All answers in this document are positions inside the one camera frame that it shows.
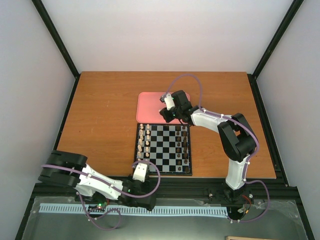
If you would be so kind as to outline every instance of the black metal frame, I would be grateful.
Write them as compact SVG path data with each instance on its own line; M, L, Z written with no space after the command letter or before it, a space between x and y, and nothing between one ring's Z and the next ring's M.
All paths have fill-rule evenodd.
M67 104L64 117L59 129L59 133L54 145L54 149L56 150L59 144L59 140L68 116L68 112L76 92L76 88L80 79L80 74L77 71L68 51L62 42L58 31L56 30L53 22L50 19L48 12L46 11L43 3L41 0L32 0L34 6L38 10L44 24L48 28L53 40L55 41L57 47L59 48L61 54L63 55L66 64L69 66L74 78L74 86L72 89L72 93L70 95L69 102ZM266 65L268 59L270 58L271 54L273 53L274 49L276 48L278 42L280 41L281 37L283 36L284 32L286 31L287 27L289 26L290 22L294 18L295 14L297 13L299 7L303 3L303 0L293 0L290 8L288 9L286 15L284 16L280 26L278 27L276 33L274 34L270 44L268 45L267 49L265 50L261 60L259 61L256 69L254 70L253 74L248 74L248 80L251 86L252 94L254 97L254 101L258 110L258 114L260 117L260 121L262 124L263 132L266 138L266 142L270 151L272 163L274 166L274 170L276 173L276 179L264 179L263 181L268 187L270 199L275 200L295 200L300 217L303 222L304 229L306 231L307 237L310 240L315 239L312 233L304 206L302 204L298 189L296 187L288 186L288 180L284 171L284 167L278 152L278 148L275 142L275 138L268 120L268 116L266 113L266 109L264 107L263 100L260 95L259 87L257 84L257 78L261 71L263 70L264 66ZM123 177L113 177L114 179L123 179ZM206 202L217 203L221 204L222 206L231 207L234 204L229 204L227 202L222 202L218 199L210 199L209 198L209 191L212 189L221 189L222 185L224 184L224 180L221 178L163 178L159 189L157 191L158 198L173 198L173 199L197 199L203 200ZM248 185L246 187L256 199L266 199L266 192L262 185L253 184ZM34 202L35 197L40 196L76 196L76 191L73 188L66 188L66 187L57 187L57 186L50 186L44 183L37 183L33 189L32 195L30 197L30 201L27 205L24 217L22 219L20 228L16 235L16 240L22 239L24 229L26 227L30 211L32 209L32 205Z

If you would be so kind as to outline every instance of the wooden tabletop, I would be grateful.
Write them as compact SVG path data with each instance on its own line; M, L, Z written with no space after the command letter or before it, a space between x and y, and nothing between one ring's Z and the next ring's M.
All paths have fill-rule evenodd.
M136 113L141 92L165 92L184 72L82 72L58 150L82 154L87 163L107 176L132 173L136 142ZM276 174L245 72L192 72L203 85L202 106L233 115L242 113L260 143L247 177L275 178ZM198 105L199 87L181 78L170 91L184 90ZM192 177L225 178L229 159L216 132L190 128Z

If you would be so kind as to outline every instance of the black beam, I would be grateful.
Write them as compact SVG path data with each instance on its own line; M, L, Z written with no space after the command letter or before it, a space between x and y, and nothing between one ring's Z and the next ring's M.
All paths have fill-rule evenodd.
M58 135L56 137L56 140L55 140L55 143L54 143L54 146L53 146L53 150L57 150L57 148L58 148L59 141L60 141L60 138L61 138L61 135L62 135L62 131L63 131L64 127L65 127L66 120L67 120L67 117L68 117L68 113L69 113L69 110L70 110L70 107L71 107L71 104L72 104L72 100L74 99L74 96L75 96L75 93L76 93L76 89L77 89L77 86L78 86L78 83L79 83L79 79L80 79L80 75L75 78L75 81L74 81L74 84L73 84L73 87L72 87L72 90L71 90L71 94L70 94L70 97L69 97L69 101L68 101L68 103L66 105L65 112L64 112L64 115L63 115L63 118L62 118L62 122L61 122L61 125L60 125L60 128L59 128L59 132L58 132Z
M255 101L256 109L257 109L259 117L260 117L265 140L266 140L267 146L269 148L269 152L270 152L271 160L272 160L272 163L274 166L274 170L276 172L276 175L278 175L279 173L281 174L284 183L288 185L288 180L287 180L287 176L285 173L285 169L284 169L284 166L283 166L281 158L280 158L280 154L279 154L279 151L277 148L275 137L274 137L274 134L271 129L271 125L270 125L270 122L269 122L269 119L267 116L264 102L262 100L262 97L261 97L261 94L259 91L257 81L254 80L254 78L251 74L248 74L247 76L248 76L249 83L251 86L252 95L253 95L253 98Z
M36 10L38 11L40 17L42 18L46 28L48 29L49 33L51 34L56 46L60 50L66 64L68 65L70 71L72 72L74 78L78 78L80 76L74 62L71 59L71 56L69 55L64 43L62 42L62 39L52 22L43 2L41 0L32 0Z
M262 58L260 59L258 65L256 66L252 76L253 79L257 80L259 74L261 73L262 69L265 67L268 59L270 58L271 54L275 50L277 44L279 43L280 39L282 38L283 34L287 30L289 24L291 23L292 19L296 15L298 9L300 8L301 4L304 0L293 0L291 6L289 7L288 11L286 12L282 22L280 23L278 29L276 30L273 38L271 39L268 47L266 48Z

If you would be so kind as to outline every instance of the gray floor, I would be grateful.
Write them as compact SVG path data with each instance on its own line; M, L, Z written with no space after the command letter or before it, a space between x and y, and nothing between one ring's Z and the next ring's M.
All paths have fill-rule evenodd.
M244 220L261 212L262 210L253 207ZM97 222L103 227L110 227L118 222L118 217L109 215ZM121 227L112 231L97 229L82 214L36 213L31 215L23 239L224 240L226 236L277 240L307 239L299 221L293 221L279 210L270 210L263 218L252 223L233 224L225 218L214 217L123 216Z

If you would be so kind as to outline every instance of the white wall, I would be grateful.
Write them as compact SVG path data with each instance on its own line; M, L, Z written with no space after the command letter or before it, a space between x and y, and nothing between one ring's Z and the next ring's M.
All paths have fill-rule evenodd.
M252 73L292 0L43 0L79 71Z
M320 239L320 2L304 1L257 82L290 185Z
M74 82L30 0L0 1L0 239L15 238Z

